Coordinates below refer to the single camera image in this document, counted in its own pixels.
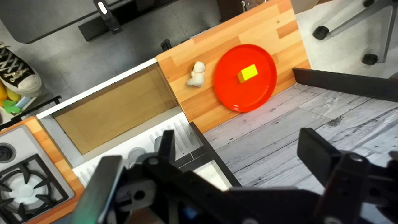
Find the butcher block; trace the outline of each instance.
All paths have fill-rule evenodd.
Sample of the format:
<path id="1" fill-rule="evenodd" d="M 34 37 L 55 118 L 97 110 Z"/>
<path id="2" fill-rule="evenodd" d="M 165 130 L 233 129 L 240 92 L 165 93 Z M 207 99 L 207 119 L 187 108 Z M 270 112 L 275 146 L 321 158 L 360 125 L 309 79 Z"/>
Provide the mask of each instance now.
<path id="1" fill-rule="evenodd" d="M 213 74 L 230 48 L 253 43 L 267 49 L 278 69 L 274 94 L 296 83 L 293 67 L 310 68 L 290 0 L 270 0 L 157 56 L 187 118 L 207 131 L 239 113 L 225 108 L 213 89 Z M 196 61 L 207 66 L 206 83 L 189 87 Z"/>

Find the gray floor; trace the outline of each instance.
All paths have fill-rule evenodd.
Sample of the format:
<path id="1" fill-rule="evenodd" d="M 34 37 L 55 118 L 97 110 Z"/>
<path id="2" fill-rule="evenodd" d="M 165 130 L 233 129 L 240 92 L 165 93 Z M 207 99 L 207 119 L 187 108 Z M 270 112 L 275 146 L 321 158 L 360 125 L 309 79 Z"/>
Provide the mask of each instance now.
<path id="1" fill-rule="evenodd" d="M 17 42 L 0 21 L 0 41 L 40 73 L 51 95 L 65 100 L 153 58 L 165 38 L 178 44 L 218 24 L 220 15 L 217 0 L 179 0 L 123 24 L 117 34 L 90 42 L 79 29 L 87 19 L 30 44 Z"/>
<path id="2" fill-rule="evenodd" d="M 376 36 L 383 12 L 334 38 L 319 41 L 313 37 L 318 24 L 336 26 L 347 15 L 361 10 L 361 2 L 332 0 L 298 15 L 313 68 L 383 78 L 398 71 L 397 38 L 386 63 L 361 63 L 366 49 L 378 49 Z M 243 185 L 295 185 L 322 192 L 324 186 L 296 155 L 303 127 L 316 129 L 339 149 L 357 151 L 372 163 L 386 165 L 388 151 L 398 149 L 398 103 L 296 84 L 262 108 L 206 135 Z M 388 222 L 377 214 L 372 206 L 364 207 L 364 215 L 375 222 Z"/>

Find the wooden floor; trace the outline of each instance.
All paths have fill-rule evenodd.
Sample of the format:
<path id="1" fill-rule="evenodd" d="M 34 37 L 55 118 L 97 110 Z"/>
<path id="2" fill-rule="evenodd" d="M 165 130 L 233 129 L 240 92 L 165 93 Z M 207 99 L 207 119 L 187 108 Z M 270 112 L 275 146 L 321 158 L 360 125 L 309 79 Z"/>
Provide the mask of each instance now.
<path id="1" fill-rule="evenodd" d="M 398 149 L 397 123 L 398 103 L 296 84 L 206 136 L 243 185 L 321 192 L 296 154 L 300 128 L 311 127 L 336 148 L 386 165 L 388 150 Z"/>
<path id="2" fill-rule="evenodd" d="M 388 78 L 398 71 L 398 38 L 391 44 L 386 63 L 365 66 L 365 48 L 377 47 L 372 36 L 383 13 L 359 23 L 339 36 L 318 41 L 313 29 L 322 23 L 339 23 L 346 15 L 362 10 L 362 1 L 334 0 L 298 15 L 311 66 L 316 69 L 347 72 Z M 296 84 L 271 98 L 262 108 L 242 114 L 206 133 L 240 183 L 245 186 L 295 185 L 322 192 L 324 186 L 299 159 L 298 138 L 303 127 L 311 127 L 336 148 L 366 155 L 386 165 L 388 151 L 398 150 L 398 103 Z M 362 214 L 373 222 L 390 222 L 371 206 Z"/>

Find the red plate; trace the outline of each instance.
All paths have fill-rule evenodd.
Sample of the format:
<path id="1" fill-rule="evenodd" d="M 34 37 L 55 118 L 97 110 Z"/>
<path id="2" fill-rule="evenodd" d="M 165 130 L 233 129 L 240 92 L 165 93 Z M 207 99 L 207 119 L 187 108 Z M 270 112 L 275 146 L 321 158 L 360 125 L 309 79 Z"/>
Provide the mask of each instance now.
<path id="1" fill-rule="evenodd" d="M 240 83 L 242 69 L 255 64 L 258 75 Z M 257 44 L 240 44 L 229 49 L 214 73 L 214 89 L 229 109 L 249 112 L 264 104 L 276 85 L 276 67 L 269 52 Z"/>

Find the white counter edge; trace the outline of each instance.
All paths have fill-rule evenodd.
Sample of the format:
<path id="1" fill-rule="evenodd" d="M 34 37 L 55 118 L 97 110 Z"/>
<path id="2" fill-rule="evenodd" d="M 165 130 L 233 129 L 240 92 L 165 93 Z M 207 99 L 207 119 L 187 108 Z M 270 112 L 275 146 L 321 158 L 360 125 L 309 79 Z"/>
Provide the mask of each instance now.
<path id="1" fill-rule="evenodd" d="M 150 66 L 152 66 L 155 63 L 157 63 L 157 58 L 152 58 L 150 61 L 146 61 L 146 62 L 143 62 L 143 63 L 141 63 L 141 64 L 138 64 L 138 66 L 136 66 L 136 67 L 133 67 L 131 69 L 127 69 L 123 73 L 117 74 L 117 75 L 115 75 L 115 77 L 112 77 L 112 78 L 110 78 L 110 79 L 107 79 L 107 80 L 105 80 L 105 82 L 102 82 L 102 83 L 100 83 L 100 84 L 97 84 L 97 85 L 82 92 L 82 93 L 80 93 L 80 94 L 76 94 L 72 98 L 66 99 L 65 102 L 61 102 L 60 104 L 56 104 L 56 105 L 49 108 L 48 110 L 44 110 L 44 112 L 36 114 L 36 118 L 38 119 L 43 119 L 44 117 L 48 117 L 48 115 L 50 115 L 50 114 L 53 114 L 53 113 L 55 113 L 55 112 L 58 112 L 58 110 L 60 110 L 60 109 L 63 109 L 63 108 L 65 108 L 68 105 L 82 99 L 82 98 L 86 98 L 87 95 L 94 94 L 94 93 L 96 93 L 96 92 L 99 92 L 99 90 L 101 90 L 101 89 L 104 89 L 104 88 L 106 88 L 106 87 L 121 80 L 121 79 L 125 79 L 125 78 L 137 73 L 138 71 L 145 69 L 145 68 L 147 68 L 147 67 L 150 67 Z"/>

